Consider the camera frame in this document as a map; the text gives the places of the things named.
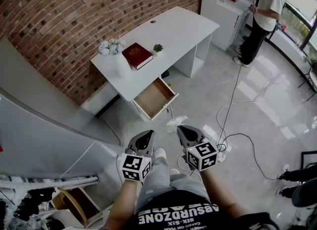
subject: white cabinet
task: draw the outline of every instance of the white cabinet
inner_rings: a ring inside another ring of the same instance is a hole
[[[244,28],[250,5],[248,0],[203,0],[201,15],[219,24],[211,42],[225,51]]]

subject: black t-shirt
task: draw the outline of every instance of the black t-shirt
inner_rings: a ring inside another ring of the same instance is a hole
[[[278,226],[268,213],[249,214],[233,219],[205,198],[188,191],[172,190],[155,197],[136,213],[123,230],[200,230],[261,229],[268,224]]]

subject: black pants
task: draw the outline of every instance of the black pants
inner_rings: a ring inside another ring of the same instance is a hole
[[[242,63],[252,63],[254,58],[257,56],[265,37],[268,36],[269,33],[269,31],[260,27],[253,17],[252,32],[240,47],[242,53],[240,60]]]
[[[289,181],[309,181],[316,177],[317,177],[317,165],[313,165],[307,169],[286,172],[281,176],[281,179],[289,180]],[[285,196],[287,198],[292,198],[292,195],[297,187],[299,186],[283,189],[282,196]]]

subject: black and white cube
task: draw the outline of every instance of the black and white cube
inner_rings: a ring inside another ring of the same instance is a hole
[[[199,171],[214,166],[218,160],[219,151],[210,142],[187,148],[187,163]]]
[[[143,181],[152,169],[151,158],[123,154],[121,171],[127,180]]]

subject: man in white t-shirt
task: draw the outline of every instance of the man in white t-shirt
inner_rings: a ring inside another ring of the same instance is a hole
[[[284,4],[285,0],[259,0],[258,7],[250,6],[249,10],[254,13],[252,32],[240,47],[236,47],[235,51],[240,55],[233,58],[236,64],[248,67],[254,60],[263,40],[280,19]]]

